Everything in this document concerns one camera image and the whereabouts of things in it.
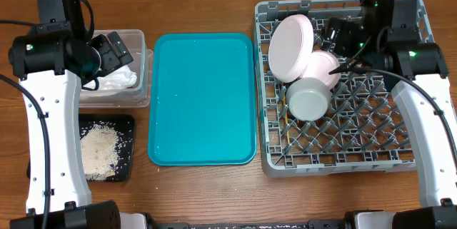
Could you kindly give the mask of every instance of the gray plastic crate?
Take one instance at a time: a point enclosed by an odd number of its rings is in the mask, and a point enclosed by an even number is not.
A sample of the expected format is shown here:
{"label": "gray plastic crate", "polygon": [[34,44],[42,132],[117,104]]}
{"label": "gray plastic crate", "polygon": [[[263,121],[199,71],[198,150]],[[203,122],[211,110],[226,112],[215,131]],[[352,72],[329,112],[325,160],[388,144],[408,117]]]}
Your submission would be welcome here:
{"label": "gray plastic crate", "polygon": [[[262,168],[270,177],[328,175],[353,171],[414,171],[403,119],[386,92],[382,76],[342,73],[326,115],[313,122],[292,119],[284,104],[287,85],[268,67],[268,46],[287,16],[306,15],[315,45],[332,16],[360,20],[359,0],[262,1],[254,18],[254,58],[262,135]],[[417,24],[422,42],[434,42],[422,0]],[[346,57],[338,57],[340,63]]]}

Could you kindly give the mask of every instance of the wooden table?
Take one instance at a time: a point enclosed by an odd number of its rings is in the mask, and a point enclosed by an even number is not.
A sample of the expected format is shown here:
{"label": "wooden table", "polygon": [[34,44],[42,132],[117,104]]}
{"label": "wooden table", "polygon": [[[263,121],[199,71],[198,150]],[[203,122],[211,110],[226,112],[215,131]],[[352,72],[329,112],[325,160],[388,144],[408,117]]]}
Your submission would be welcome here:
{"label": "wooden table", "polygon": [[[97,29],[141,29],[150,49],[167,33],[236,31],[251,36],[254,7],[260,1],[268,0],[89,0]],[[435,40],[447,58],[456,102],[457,8],[454,0],[424,1]],[[0,6],[2,19],[39,22],[36,0],[0,0]],[[10,78],[8,49],[14,37],[27,30],[0,25],[0,73]],[[25,215],[29,145],[22,96],[5,83],[0,86],[0,227],[4,228],[9,220]],[[261,169],[260,150],[245,166],[159,170],[146,152],[149,108],[81,112],[129,113],[136,119],[130,180],[89,184],[95,203],[115,200],[123,212],[149,212],[159,222],[272,223],[342,218],[348,210],[419,207],[416,173],[267,178]]]}

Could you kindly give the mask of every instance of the black tray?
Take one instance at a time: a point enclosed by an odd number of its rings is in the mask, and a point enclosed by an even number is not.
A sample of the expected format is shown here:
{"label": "black tray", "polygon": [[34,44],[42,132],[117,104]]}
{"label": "black tray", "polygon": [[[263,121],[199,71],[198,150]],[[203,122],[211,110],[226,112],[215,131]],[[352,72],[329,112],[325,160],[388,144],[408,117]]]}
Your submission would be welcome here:
{"label": "black tray", "polygon": [[131,164],[134,159],[135,120],[126,114],[79,114],[79,136],[83,138],[94,124],[104,122],[118,132],[119,142],[126,142],[125,146],[116,147],[120,150],[119,162],[115,175],[106,180],[88,180],[89,182],[123,182],[130,177]]}

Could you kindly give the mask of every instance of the wood grain surface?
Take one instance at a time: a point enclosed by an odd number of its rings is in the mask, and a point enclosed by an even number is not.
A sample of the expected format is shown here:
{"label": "wood grain surface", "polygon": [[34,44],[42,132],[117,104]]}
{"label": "wood grain surface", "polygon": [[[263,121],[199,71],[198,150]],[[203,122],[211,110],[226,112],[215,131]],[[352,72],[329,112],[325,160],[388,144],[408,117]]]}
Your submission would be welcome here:
{"label": "wood grain surface", "polygon": [[[97,29],[141,29],[150,49],[178,32],[242,32],[251,36],[255,5],[268,0],[89,0]],[[436,42],[451,71],[457,101],[457,9],[453,0],[424,0]],[[36,0],[0,0],[0,18],[39,22]],[[8,50],[23,26],[0,25],[0,73],[12,78]],[[26,113],[18,91],[0,83],[0,228],[25,215],[29,180]],[[158,167],[147,155],[149,108],[83,109],[129,113],[137,133],[131,178],[90,183],[94,202],[115,200],[128,213],[149,212],[159,222],[255,223],[342,218],[348,210],[419,207],[416,173],[352,173],[309,178],[267,178],[260,142],[245,166]]]}

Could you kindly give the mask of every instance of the teal plastic tray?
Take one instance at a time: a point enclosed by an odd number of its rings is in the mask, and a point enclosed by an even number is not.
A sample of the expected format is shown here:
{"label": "teal plastic tray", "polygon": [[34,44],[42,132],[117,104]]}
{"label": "teal plastic tray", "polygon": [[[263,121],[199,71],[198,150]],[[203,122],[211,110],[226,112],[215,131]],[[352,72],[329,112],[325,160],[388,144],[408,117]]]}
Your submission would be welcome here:
{"label": "teal plastic tray", "polygon": [[245,164],[256,155],[251,40],[167,34],[154,48],[150,159],[160,166]]}

